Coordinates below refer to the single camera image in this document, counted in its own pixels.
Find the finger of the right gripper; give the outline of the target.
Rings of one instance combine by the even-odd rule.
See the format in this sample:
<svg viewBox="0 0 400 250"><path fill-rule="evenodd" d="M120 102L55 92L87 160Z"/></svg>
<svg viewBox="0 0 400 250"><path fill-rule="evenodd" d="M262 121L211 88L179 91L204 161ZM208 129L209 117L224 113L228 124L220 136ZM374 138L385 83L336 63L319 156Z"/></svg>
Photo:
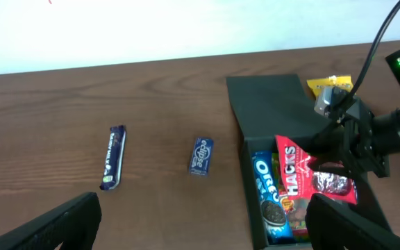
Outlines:
<svg viewBox="0 0 400 250"><path fill-rule="evenodd" d="M326 172L351 178L351 170L345 167L346 162L347 158L344 156L313 156L308 167L314 172Z"/></svg>

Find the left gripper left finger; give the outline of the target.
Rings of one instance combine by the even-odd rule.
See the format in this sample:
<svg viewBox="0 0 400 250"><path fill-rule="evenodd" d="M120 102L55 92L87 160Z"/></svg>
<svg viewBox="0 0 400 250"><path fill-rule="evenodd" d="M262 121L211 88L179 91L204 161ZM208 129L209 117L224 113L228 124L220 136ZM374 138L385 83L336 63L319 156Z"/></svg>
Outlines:
<svg viewBox="0 0 400 250"><path fill-rule="evenodd" d="M0 249L91 249L101 222L95 192L85 192L0 236Z"/></svg>

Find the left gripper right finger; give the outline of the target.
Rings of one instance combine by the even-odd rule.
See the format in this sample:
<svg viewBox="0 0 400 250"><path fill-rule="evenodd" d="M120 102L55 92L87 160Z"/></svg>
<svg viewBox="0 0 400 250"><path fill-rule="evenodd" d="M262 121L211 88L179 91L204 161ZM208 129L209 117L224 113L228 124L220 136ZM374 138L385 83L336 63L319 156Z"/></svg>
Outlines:
<svg viewBox="0 0 400 250"><path fill-rule="evenodd" d="M306 226L313 249L400 250L400 237L323 194L308 204Z"/></svg>

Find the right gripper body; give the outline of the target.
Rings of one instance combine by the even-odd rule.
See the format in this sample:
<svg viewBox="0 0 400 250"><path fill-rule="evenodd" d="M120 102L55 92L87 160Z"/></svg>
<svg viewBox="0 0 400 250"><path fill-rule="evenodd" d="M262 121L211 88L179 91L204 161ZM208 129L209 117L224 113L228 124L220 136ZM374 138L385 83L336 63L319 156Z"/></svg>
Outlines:
<svg viewBox="0 0 400 250"><path fill-rule="evenodd" d="M388 157L375 151L372 119L374 115L360 100L312 139L310 155L344 156L351 178L360 178L374 172L379 178L390 175Z"/></svg>

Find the red Hacks candy bag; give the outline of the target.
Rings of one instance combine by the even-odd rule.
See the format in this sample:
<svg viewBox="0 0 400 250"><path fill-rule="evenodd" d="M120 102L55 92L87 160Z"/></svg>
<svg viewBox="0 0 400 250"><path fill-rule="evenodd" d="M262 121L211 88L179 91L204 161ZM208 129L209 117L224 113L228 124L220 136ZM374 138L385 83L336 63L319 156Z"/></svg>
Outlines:
<svg viewBox="0 0 400 250"><path fill-rule="evenodd" d="M330 199L357 203L353 180L337 174L314 171L309 164L315 160L291 139L276 136L279 167L287 196L292 199L310 199L323 194Z"/></svg>

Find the blue Oreo cookie pack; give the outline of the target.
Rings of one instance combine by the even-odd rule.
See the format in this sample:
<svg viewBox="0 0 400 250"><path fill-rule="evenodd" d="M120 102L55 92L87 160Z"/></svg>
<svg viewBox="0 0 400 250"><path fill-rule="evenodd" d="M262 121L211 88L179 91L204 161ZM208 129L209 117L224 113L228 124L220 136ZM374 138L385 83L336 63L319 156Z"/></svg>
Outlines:
<svg viewBox="0 0 400 250"><path fill-rule="evenodd" d="M267 239L273 244L293 243L293 232L281 205L277 180L273 174L272 153L257 151L251 155L251 161Z"/></svg>

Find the yellow Hacks candy bag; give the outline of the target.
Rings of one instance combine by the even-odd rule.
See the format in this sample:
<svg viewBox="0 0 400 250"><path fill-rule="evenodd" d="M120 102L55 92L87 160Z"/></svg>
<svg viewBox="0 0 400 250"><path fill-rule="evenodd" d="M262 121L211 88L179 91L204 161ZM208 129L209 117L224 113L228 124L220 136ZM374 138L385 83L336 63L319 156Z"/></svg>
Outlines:
<svg viewBox="0 0 400 250"><path fill-rule="evenodd" d="M353 87L350 75L333 75L326 78L310 79L307 80L307 84L315 98L317 98L326 87L338 87L348 92L350 92Z"/></svg>

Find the purple Dairy Milk chocolate bar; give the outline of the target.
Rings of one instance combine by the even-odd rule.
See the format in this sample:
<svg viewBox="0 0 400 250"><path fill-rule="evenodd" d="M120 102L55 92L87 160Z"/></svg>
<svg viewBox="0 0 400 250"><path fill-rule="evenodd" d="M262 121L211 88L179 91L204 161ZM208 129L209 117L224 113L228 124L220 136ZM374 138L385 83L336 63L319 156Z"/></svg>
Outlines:
<svg viewBox="0 0 400 250"><path fill-rule="evenodd" d="M100 189L103 191L115 189L121 181L125 144L125 125L111 127L103 178L100 184Z"/></svg>

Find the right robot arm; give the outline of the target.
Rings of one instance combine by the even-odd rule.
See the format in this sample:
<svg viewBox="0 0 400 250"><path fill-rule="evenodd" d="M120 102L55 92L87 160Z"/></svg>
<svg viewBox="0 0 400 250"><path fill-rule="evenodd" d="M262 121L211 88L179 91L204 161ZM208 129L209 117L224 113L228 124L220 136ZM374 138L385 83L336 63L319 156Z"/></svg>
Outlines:
<svg viewBox="0 0 400 250"><path fill-rule="evenodd" d="M390 175L388 157L400 153L400 50L385 57L397 87L371 95L385 107L375 115L354 90L324 87L315 100L315 112L329 119L327 128L312 141L316 150L309 167L315 171L358 178L367 172Z"/></svg>

